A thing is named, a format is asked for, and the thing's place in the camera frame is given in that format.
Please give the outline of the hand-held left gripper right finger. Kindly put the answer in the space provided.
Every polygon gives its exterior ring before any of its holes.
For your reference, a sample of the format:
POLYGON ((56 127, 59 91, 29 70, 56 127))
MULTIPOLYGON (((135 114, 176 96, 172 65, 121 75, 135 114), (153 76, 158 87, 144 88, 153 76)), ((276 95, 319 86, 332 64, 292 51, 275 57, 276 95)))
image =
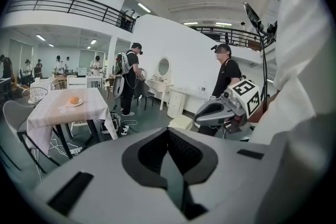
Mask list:
POLYGON ((269 145, 170 128, 169 153, 183 167, 182 208, 169 224, 279 224, 287 218, 278 176, 287 135, 269 145))

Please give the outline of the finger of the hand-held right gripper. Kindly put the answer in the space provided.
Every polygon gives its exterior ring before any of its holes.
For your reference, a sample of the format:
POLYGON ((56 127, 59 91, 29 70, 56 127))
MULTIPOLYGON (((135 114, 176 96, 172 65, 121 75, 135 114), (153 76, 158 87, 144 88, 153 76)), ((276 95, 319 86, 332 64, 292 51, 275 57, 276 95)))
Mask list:
POLYGON ((232 118, 235 113, 232 110, 222 110, 211 113, 199 113, 195 115, 194 121, 201 126, 223 125, 226 119, 232 118))
POLYGON ((209 100, 202 106, 203 113, 230 112, 231 108, 222 100, 209 100))

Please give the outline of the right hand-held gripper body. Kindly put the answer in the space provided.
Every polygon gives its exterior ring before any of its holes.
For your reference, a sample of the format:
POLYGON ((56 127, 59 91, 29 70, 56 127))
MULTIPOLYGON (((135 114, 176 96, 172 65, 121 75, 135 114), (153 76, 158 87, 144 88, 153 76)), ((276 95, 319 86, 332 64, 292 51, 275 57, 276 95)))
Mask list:
POLYGON ((244 79, 224 91, 221 99, 237 116, 250 118, 260 107, 259 86, 244 79))

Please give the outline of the person's right hand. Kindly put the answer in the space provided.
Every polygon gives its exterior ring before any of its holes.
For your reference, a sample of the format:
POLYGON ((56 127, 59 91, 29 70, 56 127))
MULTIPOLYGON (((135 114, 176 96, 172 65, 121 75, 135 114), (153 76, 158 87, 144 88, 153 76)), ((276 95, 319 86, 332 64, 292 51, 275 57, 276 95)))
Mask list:
POLYGON ((238 132, 239 128, 241 126, 244 126, 246 123, 248 122, 248 119, 246 117, 246 115, 242 115, 242 116, 235 116, 232 119, 232 123, 231 123, 231 131, 232 132, 238 132))

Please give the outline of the white round cabinet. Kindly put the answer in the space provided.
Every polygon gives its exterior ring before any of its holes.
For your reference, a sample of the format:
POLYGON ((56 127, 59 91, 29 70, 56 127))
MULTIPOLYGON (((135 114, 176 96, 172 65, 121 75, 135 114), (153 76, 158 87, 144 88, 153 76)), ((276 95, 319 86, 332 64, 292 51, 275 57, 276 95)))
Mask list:
POLYGON ((172 119, 181 115, 184 110, 185 100, 186 100, 185 93, 172 90, 167 115, 172 119))

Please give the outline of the table with patterned tablecloth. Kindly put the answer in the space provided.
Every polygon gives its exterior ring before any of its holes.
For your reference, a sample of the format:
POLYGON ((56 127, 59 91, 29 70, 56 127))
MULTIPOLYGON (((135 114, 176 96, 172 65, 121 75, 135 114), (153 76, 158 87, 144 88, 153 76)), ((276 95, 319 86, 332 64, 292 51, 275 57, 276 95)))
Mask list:
POLYGON ((111 138, 118 138, 108 105, 97 88, 51 90, 30 114, 28 130, 87 120, 104 120, 111 138), (74 112, 59 113, 58 108, 66 105, 71 97, 82 99, 83 104, 75 106, 74 112))

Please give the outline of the white vanity table with mirror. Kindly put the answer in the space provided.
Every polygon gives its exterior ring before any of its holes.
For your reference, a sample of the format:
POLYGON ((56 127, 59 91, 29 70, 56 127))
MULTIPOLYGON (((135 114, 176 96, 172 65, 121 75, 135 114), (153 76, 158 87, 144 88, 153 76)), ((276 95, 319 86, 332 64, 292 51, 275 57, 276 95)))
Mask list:
POLYGON ((150 89, 161 94, 160 110, 163 110, 165 97, 170 93, 171 83, 171 62, 167 57, 162 57, 157 64, 155 73, 152 77, 146 79, 146 84, 150 89))

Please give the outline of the white flower-shaped placemat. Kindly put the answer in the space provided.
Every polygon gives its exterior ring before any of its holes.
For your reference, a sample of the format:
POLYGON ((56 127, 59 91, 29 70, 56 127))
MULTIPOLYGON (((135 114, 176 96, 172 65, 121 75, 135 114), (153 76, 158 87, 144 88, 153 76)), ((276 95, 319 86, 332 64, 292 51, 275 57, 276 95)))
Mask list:
POLYGON ((59 113, 64 114, 64 113, 74 112, 76 108, 74 106, 64 105, 64 106, 60 106, 58 110, 59 110, 59 113))

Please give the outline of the person's white shirt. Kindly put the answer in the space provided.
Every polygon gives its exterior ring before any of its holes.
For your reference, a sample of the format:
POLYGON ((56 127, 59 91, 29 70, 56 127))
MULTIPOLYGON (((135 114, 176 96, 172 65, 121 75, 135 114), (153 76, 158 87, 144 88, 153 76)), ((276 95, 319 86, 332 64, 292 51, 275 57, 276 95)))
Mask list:
POLYGON ((277 97, 250 142, 270 144, 281 132, 336 111, 336 24, 325 0, 282 0, 275 48, 277 97))

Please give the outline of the black balcony railing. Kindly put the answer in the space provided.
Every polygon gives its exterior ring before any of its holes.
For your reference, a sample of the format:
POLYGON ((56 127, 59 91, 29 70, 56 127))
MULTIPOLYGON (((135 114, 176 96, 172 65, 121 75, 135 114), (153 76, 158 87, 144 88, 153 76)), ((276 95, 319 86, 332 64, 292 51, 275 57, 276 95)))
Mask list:
MULTIPOLYGON (((95 0, 9 0, 6 13, 18 11, 50 11, 79 15, 98 20, 120 28, 121 15, 124 13, 95 0)), ((134 30, 136 19, 130 28, 134 30)))
MULTIPOLYGON (((239 29, 210 27, 210 26, 191 26, 192 29, 197 30, 201 34, 209 37, 218 43, 226 43, 230 46, 245 47, 239 44, 239 29)), ((256 33, 246 31, 247 34, 247 48, 254 51, 261 51, 259 36, 256 33)))

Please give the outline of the black chair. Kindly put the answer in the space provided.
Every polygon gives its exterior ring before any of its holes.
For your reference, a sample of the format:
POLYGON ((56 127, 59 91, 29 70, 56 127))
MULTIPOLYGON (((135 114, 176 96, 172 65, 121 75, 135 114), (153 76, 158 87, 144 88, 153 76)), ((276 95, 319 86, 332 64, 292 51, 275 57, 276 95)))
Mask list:
POLYGON ((136 85, 134 89, 134 97, 136 98, 137 104, 139 104, 139 97, 143 97, 145 100, 144 109, 146 110, 146 104, 148 98, 152 100, 152 106, 154 101, 154 93, 151 93, 149 91, 150 87, 145 83, 145 81, 138 81, 138 84, 136 85))

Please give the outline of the white grey shell device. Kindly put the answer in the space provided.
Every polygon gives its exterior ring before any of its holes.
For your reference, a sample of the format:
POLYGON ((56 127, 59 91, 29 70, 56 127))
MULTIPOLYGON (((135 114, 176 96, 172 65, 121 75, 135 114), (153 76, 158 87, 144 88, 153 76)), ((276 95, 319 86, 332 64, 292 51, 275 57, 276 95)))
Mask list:
POLYGON ((112 91, 112 95, 115 99, 121 96, 123 88, 124 88, 124 77, 116 76, 113 82, 113 91, 112 91))

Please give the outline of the black mast rig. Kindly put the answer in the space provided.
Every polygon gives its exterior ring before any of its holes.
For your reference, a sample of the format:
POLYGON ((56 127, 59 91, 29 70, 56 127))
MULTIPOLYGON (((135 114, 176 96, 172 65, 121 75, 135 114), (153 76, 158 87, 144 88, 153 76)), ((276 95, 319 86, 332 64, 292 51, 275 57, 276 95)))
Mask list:
POLYGON ((261 100, 263 101, 262 107, 263 112, 267 110, 267 94, 268 94, 268 70, 267 70, 267 60, 266 60, 266 52, 265 48, 271 45, 276 41, 276 32, 277 32, 277 22, 274 24, 270 24, 266 30, 264 30, 264 25, 261 22, 261 19, 253 10, 253 8, 247 3, 243 3, 243 7, 245 9, 246 15, 251 22, 251 25, 255 28, 257 35, 260 40, 260 49, 262 52, 262 68, 263 68, 263 78, 264 84, 263 89, 261 91, 261 100))

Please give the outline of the white wooden chair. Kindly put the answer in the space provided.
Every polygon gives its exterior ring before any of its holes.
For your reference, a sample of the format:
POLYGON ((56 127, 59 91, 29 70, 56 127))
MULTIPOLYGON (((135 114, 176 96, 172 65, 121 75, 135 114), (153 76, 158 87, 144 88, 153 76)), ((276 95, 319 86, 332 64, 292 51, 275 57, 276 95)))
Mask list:
POLYGON ((67 77, 67 89, 86 89, 87 77, 67 77))

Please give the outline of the grey shell chair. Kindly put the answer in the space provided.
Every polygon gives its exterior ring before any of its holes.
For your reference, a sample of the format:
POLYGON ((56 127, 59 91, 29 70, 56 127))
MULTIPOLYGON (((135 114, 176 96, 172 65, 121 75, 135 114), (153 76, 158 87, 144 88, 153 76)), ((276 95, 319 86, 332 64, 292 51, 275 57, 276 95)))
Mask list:
POLYGON ((3 106, 3 115, 12 134, 24 146, 36 167, 45 174, 46 171, 37 160, 37 156, 40 153, 57 167, 59 167, 60 164, 48 154, 53 128, 49 126, 31 131, 28 130, 28 118, 33 110, 34 107, 32 106, 24 106, 16 101, 10 100, 3 106))

